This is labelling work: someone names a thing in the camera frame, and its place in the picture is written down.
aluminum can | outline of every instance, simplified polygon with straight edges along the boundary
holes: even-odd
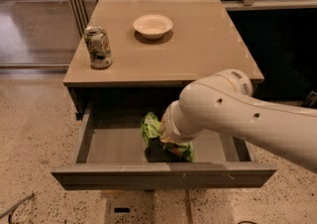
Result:
[[[84,41],[89,51],[91,67],[102,69],[112,64],[109,39],[102,27],[87,27],[84,32]]]

drawer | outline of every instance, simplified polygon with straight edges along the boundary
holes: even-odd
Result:
[[[276,166],[256,162],[252,145],[228,135],[203,131],[193,141],[193,163],[169,162],[162,153],[149,158],[141,120],[150,111],[161,117],[180,91],[95,89],[72,162],[53,168],[53,176],[69,190],[261,187]]]

white bowl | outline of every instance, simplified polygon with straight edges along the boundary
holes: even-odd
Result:
[[[148,14],[136,19],[133,23],[133,27],[146,39],[155,40],[161,38],[172,28],[172,22],[166,16]]]

wooden table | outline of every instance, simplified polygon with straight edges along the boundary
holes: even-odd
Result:
[[[169,17],[172,30],[157,41],[144,39],[133,22],[147,14]],[[91,68],[81,40],[63,81],[78,113],[95,87],[184,86],[230,67],[254,84],[264,80],[220,0],[99,0],[89,25],[106,30],[113,64]]]

speckled floor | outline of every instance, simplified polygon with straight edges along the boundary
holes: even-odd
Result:
[[[63,77],[0,70],[0,214],[35,195],[13,223],[316,223],[317,175],[258,148],[259,162],[278,167],[259,189],[65,191],[51,169],[70,163],[80,122]]]

